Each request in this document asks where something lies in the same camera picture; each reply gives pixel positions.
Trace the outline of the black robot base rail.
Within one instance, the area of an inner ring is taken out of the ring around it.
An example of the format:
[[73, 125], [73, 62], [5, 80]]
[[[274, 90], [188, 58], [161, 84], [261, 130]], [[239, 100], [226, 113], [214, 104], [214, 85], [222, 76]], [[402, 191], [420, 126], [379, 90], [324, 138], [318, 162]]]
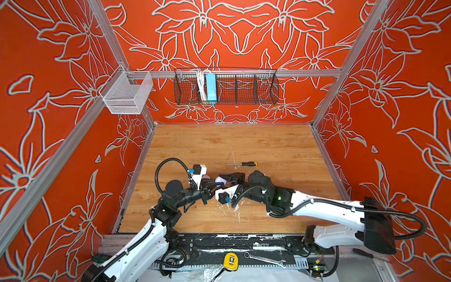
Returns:
[[171, 247], [178, 247], [187, 256], [187, 268], [219, 266], [227, 253], [238, 256], [241, 267], [274, 267], [274, 264], [245, 258], [244, 254], [260, 256], [271, 260], [284, 260], [286, 268], [306, 269], [320, 260], [320, 265], [332, 266], [335, 248], [323, 249], [304, 242], [301, 234], [222, 234], [181, 233]]

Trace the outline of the purple round puck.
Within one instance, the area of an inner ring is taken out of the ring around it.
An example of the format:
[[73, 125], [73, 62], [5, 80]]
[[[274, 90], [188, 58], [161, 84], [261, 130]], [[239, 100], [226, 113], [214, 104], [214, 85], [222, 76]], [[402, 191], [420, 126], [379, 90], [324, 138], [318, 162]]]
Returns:
[[223, 183], [223, 184], [227, 183], [227, 181], [225, 179], [223, 179], [222, 177], [220, 177], [220, 176], [216, 177], [215, 182], [216, 183]]

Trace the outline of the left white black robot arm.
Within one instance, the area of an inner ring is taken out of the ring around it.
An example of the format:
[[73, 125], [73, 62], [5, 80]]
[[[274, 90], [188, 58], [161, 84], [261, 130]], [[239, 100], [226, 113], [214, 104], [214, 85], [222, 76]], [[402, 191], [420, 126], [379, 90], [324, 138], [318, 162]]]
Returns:
[[[181, 164], [189, 180], [185, 189], [178, 180], [167, 183], [162, 190], [159, 172], [169, 162]], [[160, 163], [155, 173], [155, 185], [161, 194], [157, 205], [149, 210], [150, 219], [142, 230], [127, 243], [120, 252], [100, 266], [91, 265], [82, 275], [83, 282], [135, 282], [153, 264], [164, 265], [161, 260], [167, 251], [176, 249], [178, 232], [173, 230], [182, 213], [201, 200], [204, 204], [214, 197], [217, 189], [224, 187], [226, 180], [206, 177], [207, 168], [195, 164], [189, 169], [180, 159], [171, 157]]]

